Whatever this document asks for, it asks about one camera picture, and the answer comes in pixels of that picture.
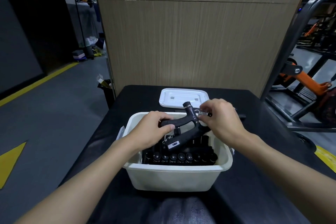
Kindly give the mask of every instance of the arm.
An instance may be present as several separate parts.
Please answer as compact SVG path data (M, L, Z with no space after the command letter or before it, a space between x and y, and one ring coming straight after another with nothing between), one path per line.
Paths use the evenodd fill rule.
M156 144L174 125L158 128L164 112L150 112L127 136L115 141L96 161L27 212L16 223L86 223L107 186L137 152Z
M336 223L336 181L274 150L246 131L233 106L223 99L203 103L199 116L217 138L261 168L312 223Z

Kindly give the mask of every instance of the white plastic bin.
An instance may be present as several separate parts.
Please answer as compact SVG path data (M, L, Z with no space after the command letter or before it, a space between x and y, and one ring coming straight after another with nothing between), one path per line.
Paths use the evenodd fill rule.
M127 123L123 136L126 136L148 112L138 112L132 115ZM186 116L183 112L167 112L174 119ZM181 127L184 133L194 127L188 123ZM209 136L209 146L218 155L218 160L213 166L162 166L141 164L142 153L135 154L125 165L129 178L134 188L152 191L207 191L222 171L232 166L232 155L227 145L214 136L212 131Z

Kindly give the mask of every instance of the black tabletop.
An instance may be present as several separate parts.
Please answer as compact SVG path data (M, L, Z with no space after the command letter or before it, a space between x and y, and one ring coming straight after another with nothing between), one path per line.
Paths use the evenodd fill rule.
M102 155L130 116L145 111L173 111L159 105L162 86L124 87L112 108L62 183ZM248 90L198 88L209 98L223 98L245 114L245 128L283 154L336 179L336 174L311 152ZM239 152L207 192L171 193L134 189L121 169L101 198L94 223L309 223L284 193Z

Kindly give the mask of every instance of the white label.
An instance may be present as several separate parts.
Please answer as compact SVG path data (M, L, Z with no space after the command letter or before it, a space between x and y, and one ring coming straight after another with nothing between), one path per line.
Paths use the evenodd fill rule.
M180 144L180 142L176 141L175 143L172 143L172 144L168 145L168 149L171 149L171 148L173 148L173 147L175 147L175 146L177 146L179 144Z

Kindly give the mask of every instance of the yellow triangle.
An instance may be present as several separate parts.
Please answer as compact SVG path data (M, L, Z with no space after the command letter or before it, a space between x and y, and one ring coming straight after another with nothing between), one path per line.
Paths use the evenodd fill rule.
M5 185L25 144L26 142L0 156L0 189L2 189L2 187Z

